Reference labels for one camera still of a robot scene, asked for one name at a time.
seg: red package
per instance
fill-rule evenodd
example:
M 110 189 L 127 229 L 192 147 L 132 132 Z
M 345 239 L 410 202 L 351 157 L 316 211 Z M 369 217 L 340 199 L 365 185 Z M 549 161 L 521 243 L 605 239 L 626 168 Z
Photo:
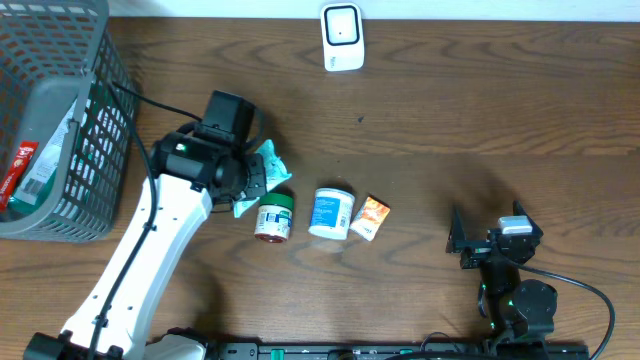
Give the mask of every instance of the red package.
M 37 148 L 38 143 L 35 141 L 23 141 L 20 144 L 18 153 L 13 158 L 11 168 L 4 180 L 2 180 L 2 186 L 0 186 L 0 211 L 4 211 L 7 208 L 13 189 L 16 187 L 16 183 L 22 173 L 29 166 L 29 161 L 31 161 L 31 157 L 33 157 Z

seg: gray plastic basket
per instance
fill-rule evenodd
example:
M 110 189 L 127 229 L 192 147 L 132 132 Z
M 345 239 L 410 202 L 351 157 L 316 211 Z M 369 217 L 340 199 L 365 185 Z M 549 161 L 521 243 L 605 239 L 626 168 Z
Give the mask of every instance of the gray plastic basket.
M 0 238 L 84 242 L 112 228 L 129 131 L 105 82 L 131 80 L 108 15 L 105 0 L 0 0 L 0 177 L 22 141 L 40 143 L 33 166 L 77 99 L 49 196 L 29 215 L 0 213 Z M 135 119 L 135 99 L 118 96 Z

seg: white device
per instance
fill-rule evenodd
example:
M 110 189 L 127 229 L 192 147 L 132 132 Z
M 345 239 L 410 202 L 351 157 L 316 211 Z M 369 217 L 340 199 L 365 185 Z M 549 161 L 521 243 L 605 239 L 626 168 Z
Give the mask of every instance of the white device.
M 204 346 L 182 336 L 166 335 L 160 342 L 145 349 L 151 320 L 169 278 L 185 246 L 211 213 L 211 195 L 206 189 L 198 192 L 192 190 L 191 186 L 191 181 L 166 174 L 156 179 L 156 228 L 149 232 L 111 303 L 109 321 L 102 329 L 98 352 L 106 353 L 111 345 L 116 345 L 122 348 L 127 360 L 204 359 Z M 147 178 L 133 220 L 102 277 L 75 315 L 64 325 L 63 332 L 69 330 L 73 333 L 72 343 L 89 347 L 95 316 L 100 313 L 107 294 L 138 241 L 148 220 L 150 207 Z
M 355 70 L 364 64 L 364 36 L 360 8 L 353 3 L 327 5 L 320 13 L 324 67 L 327 71 Z
M 526 216 L 505 216 L 498 219 L 503 234 L 531 234 L 533 226 Z

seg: wire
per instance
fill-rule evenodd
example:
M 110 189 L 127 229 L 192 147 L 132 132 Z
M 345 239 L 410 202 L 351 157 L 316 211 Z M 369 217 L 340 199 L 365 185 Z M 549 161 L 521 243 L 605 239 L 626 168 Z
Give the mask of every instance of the wire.
M 424 339 L 424 341 L 422 342 L 422 344 L 420 345 L 420 351 L 425 351 L 426 350 L 426 346 L 429 343 L 429 340 L 431 340 L 431 337 L 433 335 L 442 335 L 444 337 L 446 337 L 449 342 L 451 343 L 451 345 L 453 345 L 453 347 L 456 349 L 457 352 L 461 353 L 462 351 L 460 350 L 460 348 L 458 347 L 458 345 L 456 345 L 455 342 L 453 342 L 453 339 L 451 339 L 451 337 L 443 332 L 440 331 L 434 331 L 431 334 L 427 335 L 427 337 Z
M 466 354 L 466 353 L 454 353 L 447 351 L 427 351 L 418 353 L 407 353 L 401 355 L 395 355 L 386 358 L 385 360 L 412 360 L 412 359 L 463 359 L 463 360 L 507 360 L 504 357 L 480 355 L 480 354 Z
M 153 106 L 157 106 L 157 107 L 159 107 L 159 108 L 161 108 L 161 109 L 165 109 L 165 110 L 173 111 L 174 113 L 178 113 L 178 114 L 181 114 L 181 115 L 184 115 L 184 116 L 188 116 L 188 117 L 190 117 L 190 118 L 192 118 L 192 119 L 195 119 L 195 120 L 197 120 L 197 121 L 199 121 L 199 122 L 202 122 L 202 118 L 201 118 L 201 117 L 199 117 L 199 116 L 197 116 L 197 115 L 194 115 L 194 114 L 192 114 L 192 113 L 190 113 L 190 112 L 188 112 L 188 111 L 180 110 L 180 109 L 178 109 L 178 108 L 174 108 L 174 107 L 172 107 L 172 106 L 165 105 L 165 104 L 161 104 L 161 103 L 159 103 L 159 102 L 153 101 L 153 100 L 151 100 L 151 99 L 149 99 L 149 98 L 146 98 L 146 97 L 144 97 L 144 96 L 142 96 L 142 95 L 138 94 L 137 92 L 135 92 L 135 91 L 133 91 L 133 90 L 129 90 L 129 89 L 127 89 L 126 87 L 124 87 L 124 86 L 122 86 L 122 85 L 118 84 L 118 83 L 117 83 L 117 82 L 115 82 L 115 81 L 113 81 L 113 82 L 111 82 L 111 83 L 113 84 L 113 86 L 115 86 L 115 87 L 117 87 L 118 89 L 120 89 L 120 90 L 122 90 L 122 91 L 126 92 L 127 94 L 132 95 L 132 96 L 135 96 L 135 97 L 137 97 L 138 99 L 140 99 L 140 100 L 142 100 L 142 101 L 144 101 L 144 102 L 147 102 L 147 103 L 149 103 L 149 104 L 151 104 L 151 105 L 153 105 Z
M 566 277 L 566 276 L 562 276 L 562 275 L 558 275 L 549 271 L 544 271 L 544 270 L 538 270 L 529 266 L 525 266 L 522 264 L 518 264 L 517 262 L 509 259 L 506 255 L 504 255 L 502 253 L 502 251 L 500 251 L 500 249 L 495 246 L 496 250 L 498 250 L 498 253 L 512 266 L 517 267 L 520 270 L 523 271 L 528 271 L 530 273 L 533 274 L 537 274 L 537 275 L 542 275 L 542 276 L 546 276 L 552 279 L 556 279 L 556 280 L 560 280 L 560 281 L 564 281 L 566 283 L 569 283 L 571 285 L 575 285 L 577 287 L 583 288 L 585 290 L 589 290 L 592 293 L 598 295 L 605 304 L 607 304 L 607 308 L 609 309 L 609 326 L 607 327 L 607 332 L 604 335 L 604 338 L 602 339 L 602 342 L 600 343 L 600 345 L 598 346 L 598 349 L 596 349 L 596 351 L 593 353 L 593 355 L 591 355 L 591 357 L 589 358 L 589 360 L 596 360 L 600 355 L 602 355 L 602 352 L 604 351 L 604 348 L 607 347 L 607 344 L 609 343 L 609 340 L 611 339 L 611 336 L 613 336 L 613 327 L 616 324 L 616 311 L 613 308 L 613 303 L 611 303 L 611 300 L 609 300 L 609 298 L 607 297 L 607 295 L 605 295 L 602 291 L 596 289 L 595 287 L 589 285 L 589 284 L 585 284 L 581 281 Z
M 202 122 L 202 118 L 201 117 L 199 117 L 197 115 L 194 115 L 194 114 L 192 114 L 192 113 L 190 113 L 188 111 L 184 111 L 184 110 L 181 110 L 181 109 L 178 109 L 178 108 L 174 108 L 173 106 L 169 106 L 169 105 L 161 104 L 161 103 L 159 103 L 157 101 L 153 101 L 153 100 L 151 100 L 151 99 L 149 99 L 147 97 L 142 96 L 141 94 L 139 94 L 139 93 L 137 93 L 137 92 L 135 92 L 133 90 L 129 90 L 128 88 L 120 85 L 119 83 L 117 83 L 115 81 L 112 81 L 111 84 L 113 84 L 113 86 L 117 87 L 118 89 L 126 92 L 127 94 L 135 96 L 138 99 L 140 99 L 142 101 L 145 101 L 145 102 L 147 102 L 147 103 L 149 103 L 149 104 L 151 104 L 153 106 L 157 106 L 157 107 L 159 107 L 161 109 L 173 111 L 175 113 L 178 113 L 178 114 L 181 114 L 181 115 L 184 115 L 184 116 L 188 116 L 188 117 L 190 117 L 192 119 L 195 119 L 198 122 Z M 264 113 L 260 109 L 258 109 L 257 107 L 255 108 L 255 113 L 258 116 L 258 119 L 260 120 L 260 129 L 258 130 L 258 134 L 253 139 L 251 139 L 250 141 L 247 141 L 244 144 L 244 149 L 245 150 L 248 150 L 248 149 L 254 147 L 258 143 L 258 141 L 260 141 L 260 139 L 262 138 L 262 135 L 264 134 L 264 126 L 265 126 L 265 122 L 266 122 Z M 196 125 L 196 123 L 194 123 L 194 122 L 186 123 L 186 124 L 180 126 L 180 128 L 178 128 L 177 132 L 182 133 L 182 134 L 188 134 L 188 133 L 192 132 L 195 129 L 195 125 Z
M 100 314 L 96 318 L 96 327 L 93 330 L 91 343 L 89 345 L 89 353 L 87 355 L 88 360 L 93 360 L 93 358 L 95 357 L 96 350 L 98 347 L 98 340 L 100 339 L 100 332 L 102 331 L 102 328 L 107 322 L 107 312 L 111 307 L 113 298 L 118 292 L 118 288 L 120 288 L 120 285 L 122 284 L 122 281 L 124 280 L 124 277 L 127 274 L 127 271 L 131 267 L 133 260 L 138 254 L 138 251 L 140 251 L 140 248 L 142 247 L 144 240 L 147 238 L 147 235 L 149 235 L 149 232 L 153 228 L 153 222 L 155 221 L 156 212 L 158 211 L 158 193 L 156 189 L 156 183 L 153 178 L 153 172 L 151 170 L 151 161 L 149 160 L 149 155 L 147 154 L 147 150 L 145 150 L 144 144 L 142 143 L 142 140 L 140 140 L 140 136 L 136 131 L 136 125 L 133 123 L 133 120 L 131 119 L 129 114 L 127 114 L 124 106 L 122 106 L 122 103 L 118 99 L 114 86 L 109 84 L 108 90 L 111 96 L 113 97 L 113 100 L 116 106 L 120 109 L 120 113 L 122 114 L 122 117 L 124 118 L 124 121 L 126 122 L 126 125 L 129 128 L 129 131 L 131 132 L 131 137 L 133 138 L 134 142 L 138 146 L 138 149 L 140 150 L 140 156 L 142 157 L 142 162 L 144 163 L 144 168 L 147 172 L 147 177 L 149 180 L 149 190 L 151 192 L 151 211 L 149 211 L 149 218 L 147 219 L 146 226 L 142 230 L 142 234 L 140 234 L 140 238 L 138 238 L 138 241 L 133 247 L 133 250 L 131 250 L 131 254 L 127 258 L 127 261 L 124 263 L 124 266 L 122 266 L 122 270 L 120 270 L 120 274 L 118 274 L 118 277 L 113 282 L 113 286 L 111 287 L 111 290 L 109 291 L 109 294 L 107 295 L 107 298 L 105 299 L 104 304 L 102 305 L 102 310 L 100 310 Z

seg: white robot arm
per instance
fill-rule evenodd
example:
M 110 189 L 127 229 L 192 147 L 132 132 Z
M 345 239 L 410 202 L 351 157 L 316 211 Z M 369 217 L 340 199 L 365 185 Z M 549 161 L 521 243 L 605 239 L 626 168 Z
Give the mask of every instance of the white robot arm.
M 124 352 L 125 359 L 142 359 L 151 328 L 151 320 L 182 252 L 198 227 L 209 217 L 211 197 L 206 190 L 191 189 L 191 182 L 170 175 L 156 179 L 158 212 L 154 229 L 147 236 L 138 255 L 127 272 L 111 309 L 108 323 L 102 329 L 98 352 L 106 354 L 111 346 Z M 96 314 L 100 312 L 107 294 L 137 242 L 151 210 L 149 180 L 145 180 L 142 196 L 133 220 L 116 249 L 104 274 L 78 311 L 64 325 L 63 332 L 71 332 L 73 344 L 89 347 Z M 171 359 L 202 359 L 205 349 L 193 340 L 168 335 L 173 341 L 171 354 L 164 345 L 151 347 L 144 358 L 156 359 L 171 355 Z M 175 350 L 187 356 L 177 357 Z
M 110 92 L 117 105 L 115 87 L 135 94 L 113 84 Z M 187 243 L 209 217 L 213 203 L 232 203 L 266 193 L 262 156 L 246 154 L 260 136 L 247 142 L 254 114 L 261 117 L 261 134 L 264 119 L 253 104 L 215 91 L 203 119 L 193 115 L 198 122 L 156 142 L 151 159 L 141 151 L 148 178 L 133 220 L 104 274 L 58 338 L 36 333 L 24 359 L 204 358 L 207 343 L 187 336 L 166 335 L 159 343 L 145 345 L 169 278 Z M 133 122 L 124 116 L 143 149 Z M 150 217 L 154 202 L 155 219 Z

